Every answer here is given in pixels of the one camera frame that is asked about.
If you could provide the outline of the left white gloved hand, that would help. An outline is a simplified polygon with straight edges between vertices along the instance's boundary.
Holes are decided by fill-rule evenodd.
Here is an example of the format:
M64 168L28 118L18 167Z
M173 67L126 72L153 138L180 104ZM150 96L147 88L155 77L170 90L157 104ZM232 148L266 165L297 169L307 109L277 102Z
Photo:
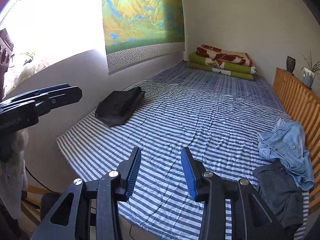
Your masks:
M13 219L21 216L22 192L28 187L24 150L28 131L17 131L1 139L1 201Z

